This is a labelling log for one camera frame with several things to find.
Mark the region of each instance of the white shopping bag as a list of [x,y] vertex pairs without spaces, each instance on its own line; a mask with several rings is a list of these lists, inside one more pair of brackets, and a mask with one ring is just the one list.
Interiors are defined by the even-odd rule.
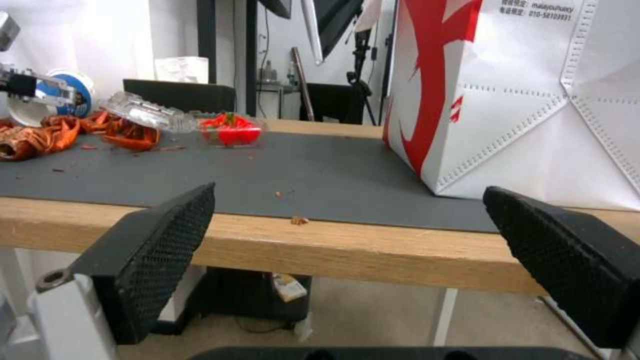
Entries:
[[640,209],[640,1],[400,0],[385,141],[438,195]]

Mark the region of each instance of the food crumb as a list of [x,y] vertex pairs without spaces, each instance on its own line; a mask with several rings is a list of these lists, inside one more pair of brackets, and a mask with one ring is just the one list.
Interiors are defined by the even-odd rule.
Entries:
[[291,218],[291,223],[294,225],[305,225],[308,224],[310,221],[307,218],[303,218],[303,217],[292,217]]

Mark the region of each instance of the black chair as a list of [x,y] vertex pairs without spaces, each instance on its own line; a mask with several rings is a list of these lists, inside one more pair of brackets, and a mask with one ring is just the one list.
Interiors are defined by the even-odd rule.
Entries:
[[[316,121],[324,117],[337,119],[341,124],[362,125],[364,100],[351,85],[330,85],[308,83],[311,106]],[[304,101],[300,106],[300,120],[308,120]]]
[[236,108],[236,91],[229,86],[137,79],[124,79],[122,83],[126,92],[182,111],[219,113]]

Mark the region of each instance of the textured rubber pad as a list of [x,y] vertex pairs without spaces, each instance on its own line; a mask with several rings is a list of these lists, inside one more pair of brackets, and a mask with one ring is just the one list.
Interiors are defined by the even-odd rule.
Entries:
[[93,279],[118,344],[139,343],[155,324],[209,227],[213,189],[124,216],[71,265]]
[[621,348],[640,314],[640,246],[599,219],[489,187],[511,253],[599,347]]

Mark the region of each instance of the bottle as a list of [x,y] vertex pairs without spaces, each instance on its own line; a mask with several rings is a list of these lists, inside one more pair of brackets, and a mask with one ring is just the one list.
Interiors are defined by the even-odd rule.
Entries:
[[289,79],[289,85],[291,86],[296,86],[298,84],[298,80],[296,79],[296,65],[293,63],[293,61],[289,62],[287,79]]

